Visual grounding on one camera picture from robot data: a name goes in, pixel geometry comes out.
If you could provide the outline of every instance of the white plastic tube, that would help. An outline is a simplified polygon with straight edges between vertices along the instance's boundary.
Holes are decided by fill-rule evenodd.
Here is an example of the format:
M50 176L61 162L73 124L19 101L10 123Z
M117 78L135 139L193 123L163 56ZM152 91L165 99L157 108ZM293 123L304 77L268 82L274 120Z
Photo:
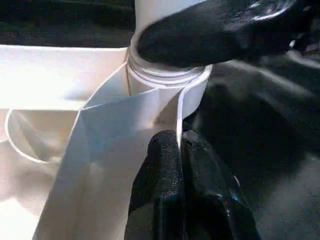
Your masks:
M142 31L166 16L180 12L205 0L135 0L136 30L131 40L128 66L136 75L151 84L165 86L186 85L199 77L202 68L176 68L150 63L137 52L137 42Z

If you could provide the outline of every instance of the black glove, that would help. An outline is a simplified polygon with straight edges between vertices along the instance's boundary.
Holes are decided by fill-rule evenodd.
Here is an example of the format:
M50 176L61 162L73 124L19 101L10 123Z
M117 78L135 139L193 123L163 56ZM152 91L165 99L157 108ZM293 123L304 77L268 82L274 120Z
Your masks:
M126 240L259 240L240 187L210 144L156 134L132 187Z
M310 31L316 2L207 0L147 27L137 50L149 62L177 67L286 52Z

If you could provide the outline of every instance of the black rubber glove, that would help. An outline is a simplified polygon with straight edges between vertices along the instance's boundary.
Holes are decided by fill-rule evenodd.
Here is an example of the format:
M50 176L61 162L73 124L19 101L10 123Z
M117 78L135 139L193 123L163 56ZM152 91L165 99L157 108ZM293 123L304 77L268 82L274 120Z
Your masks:
M149 62L177 67L286 52L310 31L316 2L207 0L147 27L137 50Z
M150 141L132 187L126 240L259 240L253 216L227 166L193 130Z

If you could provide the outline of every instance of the gloved hand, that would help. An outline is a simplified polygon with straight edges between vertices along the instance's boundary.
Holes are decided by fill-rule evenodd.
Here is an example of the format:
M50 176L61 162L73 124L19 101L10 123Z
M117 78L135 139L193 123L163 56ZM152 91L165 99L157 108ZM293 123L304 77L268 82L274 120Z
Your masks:
M193 130L157 133L132 187L126 240L259 240L238 182Z
M149 62L177 67L279 54L288 51L293 40L299 42L309 33L316 3L207 0L147 27L137 51Z

